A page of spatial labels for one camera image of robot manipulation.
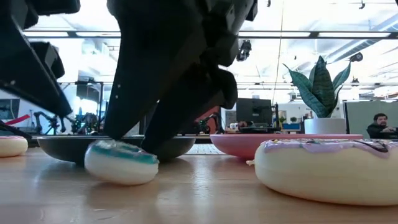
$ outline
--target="donut toy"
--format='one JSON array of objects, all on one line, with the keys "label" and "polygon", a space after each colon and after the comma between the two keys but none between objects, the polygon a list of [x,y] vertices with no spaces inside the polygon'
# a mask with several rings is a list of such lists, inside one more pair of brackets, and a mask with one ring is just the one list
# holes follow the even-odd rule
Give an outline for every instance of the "donut toy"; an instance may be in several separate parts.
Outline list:
[{"label": "donut toy", "polygon": [[0,136],[0,157],[19,156],[27,148],[27,140],[21,136]]},{"label": "donut toy", "polygon": [[398,205],[398,143],[384,140],[273,140],[253,161],[272,190],[319,202]]},{"label": "donut toy", "polygon": [[85,168],[93,176],[120,185],[139,185],[153,180],[159,161],[137,146],[114,140],[97,140],[85,154]]}]

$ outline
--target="pink bowl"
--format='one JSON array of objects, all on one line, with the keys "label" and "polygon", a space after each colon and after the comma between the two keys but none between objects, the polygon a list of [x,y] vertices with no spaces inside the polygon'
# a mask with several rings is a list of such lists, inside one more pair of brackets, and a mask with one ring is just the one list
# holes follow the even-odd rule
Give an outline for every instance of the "pink bowl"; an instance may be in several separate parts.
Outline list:
[{"label": "pink bowl", "polygon": [[362,134],[212,134],[212,143],[221,152],[254,159],[257,148],[272,139],[363,139]]}]

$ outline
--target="purple frosting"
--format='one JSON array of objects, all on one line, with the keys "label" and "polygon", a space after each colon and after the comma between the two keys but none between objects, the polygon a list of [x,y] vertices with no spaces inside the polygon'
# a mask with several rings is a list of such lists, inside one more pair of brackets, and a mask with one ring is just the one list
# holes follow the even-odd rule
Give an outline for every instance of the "purple frosting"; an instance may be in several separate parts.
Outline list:
[{"label": "purple frosting", "polygon": [[[370,144],[374,147],[383,148],[388,152],[381,152],[373,149],[366,144]],[[374,154],[375,156],[387,159],[390,156],[390,150],[398,147],[398,142],[379,140],[348,140],[348,139],[294,139],[294,140],[270,140],[262,143],[264,152],[272,152],[278,149],[305,149],[312,153],[330,153],[339,152],[344,149],[357,148],[362,149],[366,152]]]}]

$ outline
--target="teal frosting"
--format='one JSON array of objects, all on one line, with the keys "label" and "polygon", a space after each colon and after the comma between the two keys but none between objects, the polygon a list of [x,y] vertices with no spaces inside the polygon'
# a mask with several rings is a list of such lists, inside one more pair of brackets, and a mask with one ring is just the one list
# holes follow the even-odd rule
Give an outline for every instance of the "teal frosting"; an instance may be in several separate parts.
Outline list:
[{"label": "teal frosting", "polygon": [[149,154],[137,146],[122,142],[100,140],[91,144],[89,149],[92,152],[102,154],[104,156],[127,159],[143,164],[159,163],[155,155]]}]

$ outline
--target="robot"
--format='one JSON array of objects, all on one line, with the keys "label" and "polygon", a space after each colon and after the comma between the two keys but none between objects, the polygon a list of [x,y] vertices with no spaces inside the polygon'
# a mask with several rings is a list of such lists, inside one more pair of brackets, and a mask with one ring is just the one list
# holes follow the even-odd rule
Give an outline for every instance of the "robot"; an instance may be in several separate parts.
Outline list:
[{"label": "robot", "polygon": [[[230,66],[239,54],[237,33],[256,17],[257,0],[108,0],[107,7],[121,30],[104,122],[108,136],[122,138],[159,100],[141,145],[157,154],[209,109],[234,106],[236,81],[219,65]],[[57,84],[65,73],[62,59],[49,43],[29,43],[21,31],[39,16],[79,10],[79,0],[1,1],[0,88],[61,119],[70,114]]]}]

